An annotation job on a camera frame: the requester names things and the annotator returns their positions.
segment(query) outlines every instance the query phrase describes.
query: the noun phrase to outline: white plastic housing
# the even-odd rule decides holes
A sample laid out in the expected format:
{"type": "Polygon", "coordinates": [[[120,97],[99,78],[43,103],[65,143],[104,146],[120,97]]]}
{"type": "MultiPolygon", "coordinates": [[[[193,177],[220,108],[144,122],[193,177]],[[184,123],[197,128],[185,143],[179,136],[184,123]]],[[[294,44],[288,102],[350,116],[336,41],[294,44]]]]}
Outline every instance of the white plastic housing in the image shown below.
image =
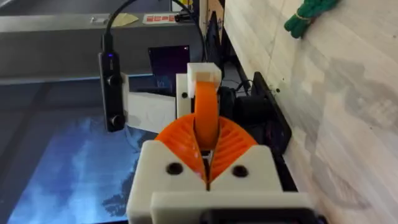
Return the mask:
{"type": "Polygon", "coordinates": [[[197,81],[213,82],[218,90],[221,83],[221,70],[214,63],[188,63],[188,97],[195,96],[197,81]]]}

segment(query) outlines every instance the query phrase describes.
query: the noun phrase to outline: black device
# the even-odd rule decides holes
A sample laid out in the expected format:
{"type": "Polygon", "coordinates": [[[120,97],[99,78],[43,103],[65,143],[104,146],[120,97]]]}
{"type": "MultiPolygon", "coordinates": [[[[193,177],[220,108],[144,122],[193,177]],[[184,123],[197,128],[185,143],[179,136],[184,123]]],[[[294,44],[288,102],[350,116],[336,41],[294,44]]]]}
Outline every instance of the black device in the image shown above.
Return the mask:
{"type": "Polygon", "coordinates": [[[116,52],[99,54],[101,87],[105,112],[105,125],[109,132],[124,128],[123,79],[120,74],[119,55],[116,52]]]}

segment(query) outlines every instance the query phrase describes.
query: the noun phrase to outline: orange wheel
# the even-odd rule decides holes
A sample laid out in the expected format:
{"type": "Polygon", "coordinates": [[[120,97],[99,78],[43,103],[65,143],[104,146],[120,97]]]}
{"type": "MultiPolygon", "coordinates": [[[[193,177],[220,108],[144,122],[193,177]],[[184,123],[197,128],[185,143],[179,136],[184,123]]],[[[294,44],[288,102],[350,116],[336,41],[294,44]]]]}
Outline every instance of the orange wheel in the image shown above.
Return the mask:
{"type": "Polygon", "coordinates": [[[214,83],[197,82],[195,93],[195,134],[202,150],[215,148],[218,138],[218,105],[214,83]]]}

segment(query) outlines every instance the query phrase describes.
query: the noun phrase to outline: black component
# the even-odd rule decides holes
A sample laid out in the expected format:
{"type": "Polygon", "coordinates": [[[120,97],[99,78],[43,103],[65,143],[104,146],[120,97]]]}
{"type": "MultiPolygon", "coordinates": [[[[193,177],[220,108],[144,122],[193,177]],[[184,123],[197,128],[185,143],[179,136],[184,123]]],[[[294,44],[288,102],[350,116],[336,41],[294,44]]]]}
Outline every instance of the black component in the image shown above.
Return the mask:
{"type": "Polygon", "coordinates": [[[166,167],[166,171],[170,175],[179,175],[183,171],[183,167],[179,162],[173,162],[166,167]]]}
{"type": "Polygon", "coordinates": [[[190,21],[191,17],[186,12],[180,12],[174,16],[174,19],[176,22],[186,22],[186,21],[190,21]]]}
{"type": "Polygon", "coordinates": [[[318,224],[314,211],[307,208],[245,208],[213,209],[201,216],[201,224],[238,224],[238,223],[300,223],[318,224]]]}
{"type": "Polygon", "coordinates": [[[292,137],[292,130],[260,72],[254,74],[251,95],[261,96],[269,102],[271,112],[265,133],[266,144],[273,153],[283,155],[292,137]]]}
{"type": "Polygon", "coordinates": [[[224,78],[224,60],[222,56],[222,48],[220,41],[220,33],[216,12],[211,13],[207,33],[206,33],[206,49],[208,62],[213,62],[222,71],[224,78]]]}
{"type": "Polygon", "coordinates": [[[287,168],[282,155],[272,153],[272,156],[274,158],[276,171],[278,172],[280,184],[282,185],[284,192],[298,192],[296,184],[294,183],[289,168],[287,168]]]}
{"type": "Polygon", "coordinates": [[[218,95],[220,96],[220,116],[234,120],[235,90],[220,86],[218,88],[218,95]]]}
{"type": "Polygon", "coordinates": [[[119,55],[116,52],[99,54],[101,86],[105,112],[105,125],[109,132],[124,128],[123,79],[120,74],[119,55]]]}
{"type": "Polygon", "coordinates": [[[265,123],[271,116],[267,99],[261,96],[244,96],[235,99],[233,121],[241,126],[265,123]]]}
{"type": "Polygon", "coordinates": [[[237,165],[237,166],[233,167],[232,174],[235,177],[242,178],[242,177],[247,177],[249,175],[249,171],[248,171],[248,169],[245,166],[237,165]]]}
{"type": "Polygon", "coordinates": [[[323,215],[320,215],[320,216],[318,216],[318,223],[319,224],[328,224],[328,220],[323,215]]]}

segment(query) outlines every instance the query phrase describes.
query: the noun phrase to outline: display screen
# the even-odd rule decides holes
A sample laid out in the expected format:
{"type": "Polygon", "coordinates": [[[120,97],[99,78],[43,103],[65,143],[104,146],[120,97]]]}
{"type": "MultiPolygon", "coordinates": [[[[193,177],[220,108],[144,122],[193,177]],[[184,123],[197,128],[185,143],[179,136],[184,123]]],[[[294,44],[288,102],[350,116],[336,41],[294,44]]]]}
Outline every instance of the display screen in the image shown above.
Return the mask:
{"type": "Polygon", "coordinates": [[[8,159],[0,164],[0,223],[126,220],[140,148],[155,133],[106,132],[99,80],[0,93],[15,98],[0,103],[0,156],[8,159]]]}

